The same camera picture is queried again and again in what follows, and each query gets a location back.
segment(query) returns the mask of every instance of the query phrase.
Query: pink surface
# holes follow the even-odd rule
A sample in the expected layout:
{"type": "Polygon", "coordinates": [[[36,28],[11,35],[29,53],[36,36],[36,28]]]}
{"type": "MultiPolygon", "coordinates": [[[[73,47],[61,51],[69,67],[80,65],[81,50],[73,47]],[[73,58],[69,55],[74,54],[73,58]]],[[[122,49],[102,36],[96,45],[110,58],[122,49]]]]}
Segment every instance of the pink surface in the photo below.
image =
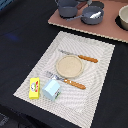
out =
{"type": "MultiPolygon", "coordinates": [[[[65,19],[59,16],[58,9],[50,17],[48,23],[128,43],[128,31],[121,29],[115,22],[115,19],[119,14],[120,8],[125,5],[128,5],[128,3],[105,0],[102,0],[101,2],[104,3],[105,7],[103,9],[103,21],[100,24],[87,25],[82,23],[80,18],[72,21],[66,21],[65,19]]],[[[78,11],[77,16],[82,14],[82,10],[85,7],[87,7],[87,5],[78,11]]]]}

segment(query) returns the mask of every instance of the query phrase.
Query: table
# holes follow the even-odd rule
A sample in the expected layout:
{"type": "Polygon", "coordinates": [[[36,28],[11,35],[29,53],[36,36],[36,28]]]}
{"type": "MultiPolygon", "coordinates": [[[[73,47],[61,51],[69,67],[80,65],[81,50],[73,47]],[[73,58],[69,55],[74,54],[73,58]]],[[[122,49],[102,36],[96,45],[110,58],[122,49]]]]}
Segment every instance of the table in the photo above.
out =
{"type": "Polygon", "coordinates": [[[54,0],[15,0],[0,12],[0,104],[52,128],[78,128],[13,96],[61,30],[115,45],[91,128],[127,128],[128,44],[49,25],[56,9],[54,0]]]}

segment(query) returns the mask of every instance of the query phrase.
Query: yellow packaging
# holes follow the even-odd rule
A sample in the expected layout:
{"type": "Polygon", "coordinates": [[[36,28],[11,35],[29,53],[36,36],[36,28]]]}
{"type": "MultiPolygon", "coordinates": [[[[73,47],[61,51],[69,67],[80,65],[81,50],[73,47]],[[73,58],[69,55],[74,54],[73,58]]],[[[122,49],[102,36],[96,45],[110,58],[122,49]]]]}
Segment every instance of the yellow packaging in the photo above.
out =
{"type": "Polygon", "coordinates": [[[39,94],[40,94],[40,80],[39,80],[39,78],[31,78],[30,79],[29,98],[30,99],[38,99],[39,94]]]}

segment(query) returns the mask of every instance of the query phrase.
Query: beige plate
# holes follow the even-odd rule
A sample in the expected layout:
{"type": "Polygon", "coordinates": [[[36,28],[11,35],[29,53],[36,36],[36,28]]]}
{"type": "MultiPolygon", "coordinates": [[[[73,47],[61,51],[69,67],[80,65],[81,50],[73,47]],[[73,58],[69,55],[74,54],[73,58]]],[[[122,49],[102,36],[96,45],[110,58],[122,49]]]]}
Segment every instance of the beige plate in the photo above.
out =
{"type": "Polygon", "coordinates": [[[56,63],[56,70],[62,77],[74,78],[84,70],[82,60],[75,55],[66,55],[56,63]]]}

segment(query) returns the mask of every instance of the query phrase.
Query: white placemat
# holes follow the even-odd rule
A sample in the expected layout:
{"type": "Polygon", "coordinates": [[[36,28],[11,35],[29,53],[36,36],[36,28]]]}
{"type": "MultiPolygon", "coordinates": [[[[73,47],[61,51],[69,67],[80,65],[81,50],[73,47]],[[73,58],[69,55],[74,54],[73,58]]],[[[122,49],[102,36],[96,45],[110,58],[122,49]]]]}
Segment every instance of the white placemat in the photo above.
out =
{"type": "Polygon", "coordinates": [[[22,85],[14,93],[14,96],[60,116],[79,127],[89,128],[113,50],[114,45],[61,31],[22,85]],[[82,60],[85,65],[84,72],[79,77],[71,79],[85,85],[86,89],[81,90],[58,81],[62,91],[54,102],[45,98],[42,93],[38,100],[30,100],[28,97],[30,78],[39,77],[41,87],[43,87],[49,80],[45,76],[45,71],[57,74],[55,68],[56,61],[65,56],[58,49],[98,59],[98,63],[82,60]]]}

